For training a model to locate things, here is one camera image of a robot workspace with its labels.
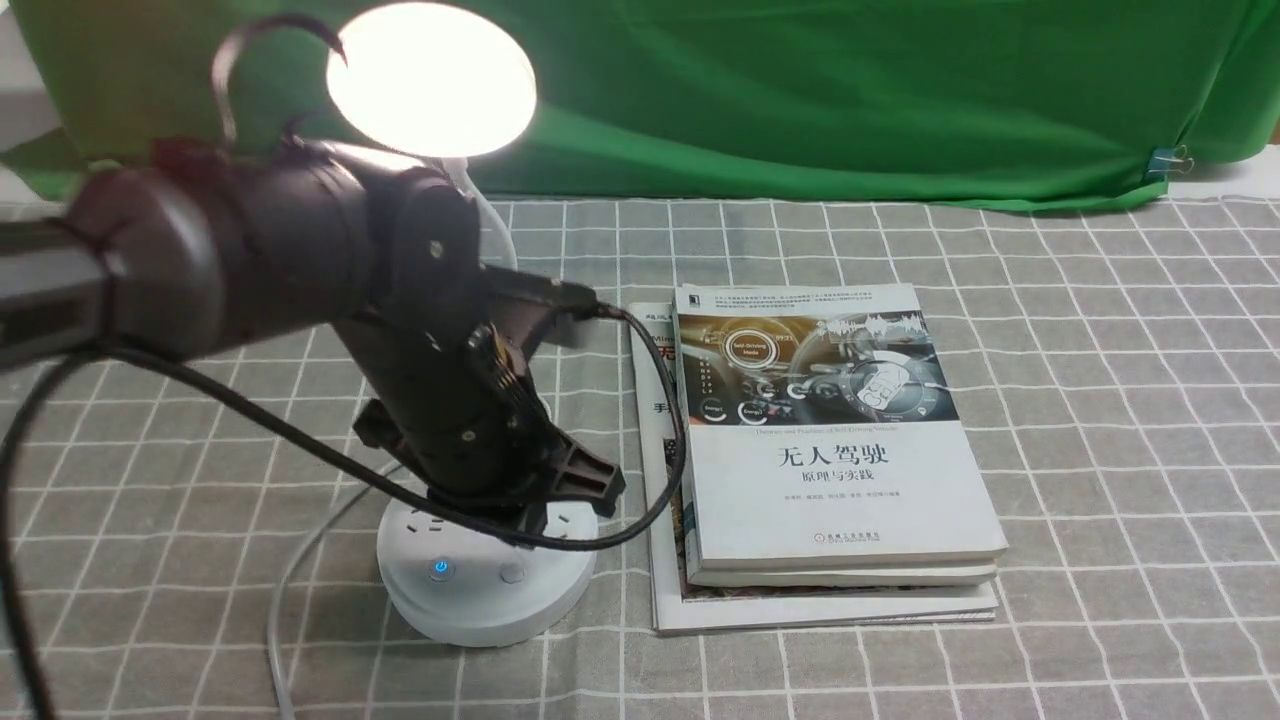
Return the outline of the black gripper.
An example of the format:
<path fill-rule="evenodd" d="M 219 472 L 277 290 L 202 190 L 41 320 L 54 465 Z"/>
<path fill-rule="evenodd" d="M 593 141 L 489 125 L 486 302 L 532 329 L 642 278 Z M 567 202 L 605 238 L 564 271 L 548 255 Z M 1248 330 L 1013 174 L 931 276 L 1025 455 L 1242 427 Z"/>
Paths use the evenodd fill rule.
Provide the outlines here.
<path fill-rule="evenodd" d="M 625 474 L 553 428 L 530 356 L 489 318 L 483 269 L 398 275 L 334 323 L 374 392 L 356 436 L 422 479 L 436 502 L 521 512 L 516 529 L 525 533 L 545 530 L 553 503 L 614 516 Z"/>

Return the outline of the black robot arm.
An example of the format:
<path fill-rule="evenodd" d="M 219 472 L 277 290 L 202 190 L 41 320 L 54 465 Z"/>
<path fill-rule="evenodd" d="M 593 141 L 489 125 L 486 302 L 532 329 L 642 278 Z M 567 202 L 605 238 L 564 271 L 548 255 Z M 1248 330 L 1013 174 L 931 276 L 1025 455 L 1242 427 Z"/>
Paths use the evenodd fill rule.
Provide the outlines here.
<path fill-rule="evenodd" d="M 61 217 L 4 224 L 1 291 L 4 370 L 95 345 L 186 363 L 329 325 L 375 393 L 358 437 L 429 498 L 539 533 L 548 503 L 608 518 L 625 491 L 529 370 L 559 324 L 599 316 L 595 292 L 484 261 L 475 201 L 408 158 L 166 141 Z"/>

